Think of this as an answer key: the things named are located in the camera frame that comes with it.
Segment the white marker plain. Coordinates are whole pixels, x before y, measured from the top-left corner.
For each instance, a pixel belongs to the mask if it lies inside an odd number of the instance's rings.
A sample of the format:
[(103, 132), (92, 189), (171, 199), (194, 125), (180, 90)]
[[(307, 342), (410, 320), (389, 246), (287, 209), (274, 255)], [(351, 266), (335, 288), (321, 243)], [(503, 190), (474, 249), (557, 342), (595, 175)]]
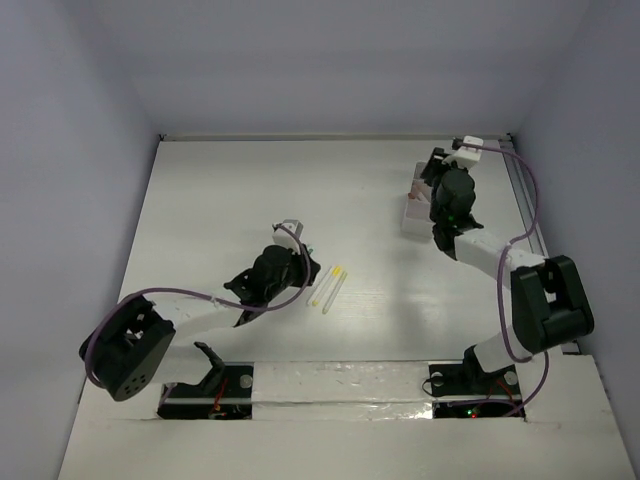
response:
[(317, 284), (313, 287), (311, 294), (306, 302), (306, 305), (311, 306), (312, 303), (314, 302), (317, 294), (320, 291), (320, 288), (324, 285), (325, 281), (327, 280), (328, 277), (331, 276), (331, 269), (327, 269), (324, 274), (322, 275), (321, 279), (317, 282)]

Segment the white marker pale yellow cap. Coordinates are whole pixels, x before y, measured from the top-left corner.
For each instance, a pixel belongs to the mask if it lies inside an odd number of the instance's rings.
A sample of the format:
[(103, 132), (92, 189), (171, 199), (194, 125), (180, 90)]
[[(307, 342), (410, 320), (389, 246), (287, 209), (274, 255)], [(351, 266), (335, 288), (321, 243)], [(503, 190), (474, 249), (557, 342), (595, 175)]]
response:
[(337, 296), (338, 296), (343, 284), (345, 283), (345, 280), (346, 280), (347, 276), (348, 276), (348, 272), (347, 271), (343, 271), (341, 273), (340, 277), (338, 278), (336, 284), (334, 285), (329, 297), (327, 298), (327, 300), (326, 300), (326, 302), (325, 302), (325, 304), (324, 304), (324, 306), (322, 308), (322, 314), (323, 315), (326, 315), (330, 311), (330, 309), (331, 309), (332, 305), (334, 304), (334, 302), (335, 302), (335, 300), (336, 300), (336, 298), (337, 298)]

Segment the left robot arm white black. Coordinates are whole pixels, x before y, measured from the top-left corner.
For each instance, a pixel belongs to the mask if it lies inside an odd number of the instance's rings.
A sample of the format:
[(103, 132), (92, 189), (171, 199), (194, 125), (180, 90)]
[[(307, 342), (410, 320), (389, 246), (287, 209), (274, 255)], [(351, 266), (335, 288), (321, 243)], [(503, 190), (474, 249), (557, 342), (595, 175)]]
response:
[[(265, 247), (253, 265), (223, 284), (229, 301), (180, 288), (152, 287), (121, 300), (79, 348), (88, 380), (116, 402), (137, 395), (152, 380), (174, 339), (202, 335), (216, 328), (238, 328), (296, 301), (313, 285), (320, 265), (306, 246), (300, 253), (278, 245)], [(210, 303), (208, 312), (188, 312), (157, 305), (152, 295), (175, 294)]]

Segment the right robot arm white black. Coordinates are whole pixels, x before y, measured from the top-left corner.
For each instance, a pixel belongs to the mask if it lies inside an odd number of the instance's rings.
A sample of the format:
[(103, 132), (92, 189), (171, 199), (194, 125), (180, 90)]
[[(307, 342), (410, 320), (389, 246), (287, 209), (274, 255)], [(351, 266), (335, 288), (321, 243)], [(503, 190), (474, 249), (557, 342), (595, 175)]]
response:
[(420, 178), (430, 189), (429, 218), (437, 248), (496, 282), (500, 331), (469, 347), (460, 379), (482, 392), (498, 375), (535, 355), (590, 335), (595, 320), (574, 261), (515, 248), (491, 234), (472, 214), (476, 200), (470, 170), (485, 151), (481, 140), (456, 140), (451, 152), (432, 151)]

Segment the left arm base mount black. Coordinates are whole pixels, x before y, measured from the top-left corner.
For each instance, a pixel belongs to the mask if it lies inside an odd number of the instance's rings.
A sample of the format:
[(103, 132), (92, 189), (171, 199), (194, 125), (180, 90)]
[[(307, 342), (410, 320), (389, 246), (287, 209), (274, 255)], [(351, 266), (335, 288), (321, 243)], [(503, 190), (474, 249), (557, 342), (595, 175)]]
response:
[(156, 414), (163, 420), (250, 420), (253, 363), (225, 363), (209, 345), (195, 342), (210, 363), (198, 383), (163, 387)]

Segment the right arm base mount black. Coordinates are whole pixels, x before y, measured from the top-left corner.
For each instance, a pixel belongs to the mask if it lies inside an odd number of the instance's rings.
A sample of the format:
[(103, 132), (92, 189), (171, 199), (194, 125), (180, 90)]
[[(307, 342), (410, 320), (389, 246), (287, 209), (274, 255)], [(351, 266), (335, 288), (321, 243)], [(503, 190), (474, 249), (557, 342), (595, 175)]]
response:
[(526, 417), (515, 365), (486, 373), (471, 347), (460, 361), (430, 365), (421, 389), (435, 419)]

